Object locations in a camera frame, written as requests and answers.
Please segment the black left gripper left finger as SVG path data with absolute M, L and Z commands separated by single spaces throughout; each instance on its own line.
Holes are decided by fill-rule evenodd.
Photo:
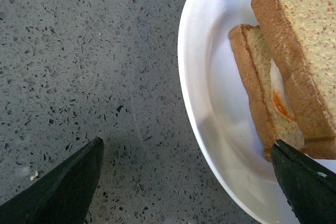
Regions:
M 95 137 L 1 205 L 1 223 L 84 223 L 100 178 L 104 143 Z

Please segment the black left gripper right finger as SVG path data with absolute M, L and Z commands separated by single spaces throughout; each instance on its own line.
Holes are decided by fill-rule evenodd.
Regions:
M 282 140 L 271 148 L 272 165 L 300 223 L 335 223 L 335 173 Z

